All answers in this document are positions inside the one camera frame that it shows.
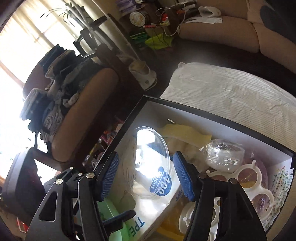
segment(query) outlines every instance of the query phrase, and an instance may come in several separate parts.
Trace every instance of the sofa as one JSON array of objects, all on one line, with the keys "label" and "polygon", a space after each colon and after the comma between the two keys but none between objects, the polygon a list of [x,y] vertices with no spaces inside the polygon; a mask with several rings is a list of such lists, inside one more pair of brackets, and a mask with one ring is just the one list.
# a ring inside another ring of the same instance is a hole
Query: sofa
[{"label": "sofa", "polygon": [[222,13],[222,23],[183,23],[182,39],[224,44],[264,56],[296,74],[296,45],[264,26],[260,9],[264,0],[199,0]]}]

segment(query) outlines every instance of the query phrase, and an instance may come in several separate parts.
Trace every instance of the green bag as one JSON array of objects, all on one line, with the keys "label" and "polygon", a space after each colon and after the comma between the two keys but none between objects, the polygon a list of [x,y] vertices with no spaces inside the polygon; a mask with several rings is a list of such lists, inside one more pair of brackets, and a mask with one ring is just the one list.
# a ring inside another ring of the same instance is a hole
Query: green bag
[{"label": "green bag", "polygon": [[145,41],[145,44],[151,49],[158,50],[172,46],[174,37],[167,37],[164,34],[155,35]]}]

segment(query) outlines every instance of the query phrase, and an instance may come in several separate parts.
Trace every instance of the paper sheet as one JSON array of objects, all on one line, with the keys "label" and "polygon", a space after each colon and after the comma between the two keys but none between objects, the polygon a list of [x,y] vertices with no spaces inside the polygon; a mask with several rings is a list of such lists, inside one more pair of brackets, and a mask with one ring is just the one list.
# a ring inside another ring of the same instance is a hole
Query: paper sheet
[{"label": "paper sheet", "polygon": [[269,229],[269,227],[274,222],[275,218],[280,213],[281,208],[283,207],[284,202],[286,200],[290,186],[292,184],[292,180],[293,169],[289,169],[289,167],[285,166],[278,169],[277,173],[273,176],[273,181],[269,184],[269,190],[274,195],[274,200],[276,204],[273,206],[271,214],[262,223],[265,232]]},{"label": "paper sheet", "polygon": [[204,17],[192,17],[187,19],[184,23],[222,23],[222,17],[219,18],[204,18]]}]

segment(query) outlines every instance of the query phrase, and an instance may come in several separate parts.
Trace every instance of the yellow cloth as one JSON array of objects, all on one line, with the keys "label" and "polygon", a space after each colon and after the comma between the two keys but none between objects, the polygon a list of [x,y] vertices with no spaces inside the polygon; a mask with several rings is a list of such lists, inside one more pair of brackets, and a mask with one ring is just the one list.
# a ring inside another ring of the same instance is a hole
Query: yellow cloth
[{"label": "yellow cloth", "polygon": [[172,137],[188,144],[202,148],[211,141],[212,135],[200,134],[190,126],[167,124],[161,130],[162,137]]}]

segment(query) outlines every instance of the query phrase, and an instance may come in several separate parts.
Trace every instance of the beige sofa cushion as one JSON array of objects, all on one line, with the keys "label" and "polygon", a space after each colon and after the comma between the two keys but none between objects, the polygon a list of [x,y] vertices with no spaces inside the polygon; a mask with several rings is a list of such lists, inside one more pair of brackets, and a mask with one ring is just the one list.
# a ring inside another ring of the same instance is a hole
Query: beige sofa cushion
[{"label": "beige sofa cushion", "polygon": [[222,15],[247,19],[246,0],[198,0],[198,6],[216,7]]},{"label": "beige sofa cushion", "polygon": [[100,70],[89,81],[54,136],[52,155],[56,160],[66,162],[70,159],[117,83],[118,76],[112,69]]},{"label": "beige sofa cushion", "polygon": [[223,16],[223,23],[183,23],[180,37],[193,41],[212,42],[256,53],[259,43],[253,25],[247,20]]},{"label": "beige sofa cushion", "polygon": [[260,52],[296,74],[296,45],[264,25],[254,23]]},{"label": "beige sofa cushion", "polygon": [[263,5],[265,5],[264,0],[247,0],[249,22],[263,24],[260,16],[260,9]]}]

